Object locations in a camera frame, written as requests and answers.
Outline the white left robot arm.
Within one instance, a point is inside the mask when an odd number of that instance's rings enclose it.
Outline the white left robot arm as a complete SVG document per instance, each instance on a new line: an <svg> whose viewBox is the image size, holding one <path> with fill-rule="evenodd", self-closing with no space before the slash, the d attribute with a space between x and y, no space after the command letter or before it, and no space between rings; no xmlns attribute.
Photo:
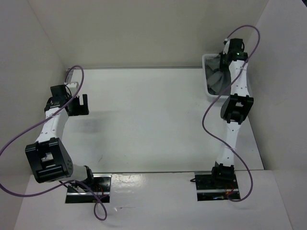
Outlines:
<svg viewBox="0 0 307 230"><path fill-rule="evenodd" d="M77 82L50 88L52 96L44 108L47 121L36 141L25 147L25 154L38 183L73 180L88 192L95 187L92 170L74 164L61 140L70 116L89 114L87 95L77 95L78 88Z"/></svg>

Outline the grey skirt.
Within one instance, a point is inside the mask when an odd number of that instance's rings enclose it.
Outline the grey skirt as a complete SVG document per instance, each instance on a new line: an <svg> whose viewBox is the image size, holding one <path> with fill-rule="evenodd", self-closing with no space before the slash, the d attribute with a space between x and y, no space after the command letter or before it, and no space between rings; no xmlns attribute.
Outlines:
<svg viewBox="0 0 307 230"><path fill-rule="evenodd" d="M231 83L230 72L220 71L220 55L205 60L205 73L210 94L219 95Z"/></svg>

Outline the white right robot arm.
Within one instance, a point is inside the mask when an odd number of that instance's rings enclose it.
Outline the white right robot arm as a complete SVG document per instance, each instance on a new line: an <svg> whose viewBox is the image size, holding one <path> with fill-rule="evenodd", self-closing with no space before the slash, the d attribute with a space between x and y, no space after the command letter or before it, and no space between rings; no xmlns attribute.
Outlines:
<svg viewBox="0 0 307 230"><path fill-rule="evenodd" d="M225 41L221 53L220 70L226 74L230 82L235 82L226 91L228 98L221 107L221 118L225 121L226 146L220 154L212 169L210 183L213 187L230 188L235 180L234 154L238 132L242 123L251 110L254 99L250 97L247 89L247 63L248 54L244 51L242 39L233 38Z"/></svg>

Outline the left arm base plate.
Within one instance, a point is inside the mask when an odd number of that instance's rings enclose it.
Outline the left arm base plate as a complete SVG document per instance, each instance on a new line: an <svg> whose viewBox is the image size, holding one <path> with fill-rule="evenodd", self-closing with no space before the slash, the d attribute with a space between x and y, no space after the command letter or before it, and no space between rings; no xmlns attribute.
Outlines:
<svg viewBox="0 0 307 230"><path fill-rule="evenodd" d="M94 173L94 183L88 185L91 190L100 198L102 203L110 202L111 178L111 174ZM68 185L65 198L66 204L82 204L95 202L96 198L83 185L79 185L76 183Z"/></svg>

